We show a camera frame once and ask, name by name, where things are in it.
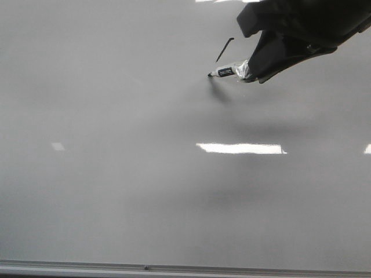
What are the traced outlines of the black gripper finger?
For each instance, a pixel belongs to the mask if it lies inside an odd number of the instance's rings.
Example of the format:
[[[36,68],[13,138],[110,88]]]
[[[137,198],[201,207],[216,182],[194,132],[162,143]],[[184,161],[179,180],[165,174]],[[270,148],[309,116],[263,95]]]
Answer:
[[[245,38],[259,31],[277,31],[277,2],[249,2],[237,16],[237,23]]]
[[[268,81],[276,74],[308,59],[331,54],[337,47],[321,46],[275,31],[264,30],[248,61],[248,82]]]

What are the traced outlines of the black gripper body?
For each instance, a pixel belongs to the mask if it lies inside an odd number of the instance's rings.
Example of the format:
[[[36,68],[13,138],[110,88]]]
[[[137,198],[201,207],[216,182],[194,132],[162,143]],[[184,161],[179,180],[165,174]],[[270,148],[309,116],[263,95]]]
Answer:
[[[293,45],[337,48],[370,26],[370,1],[260,1],[263,33]]]

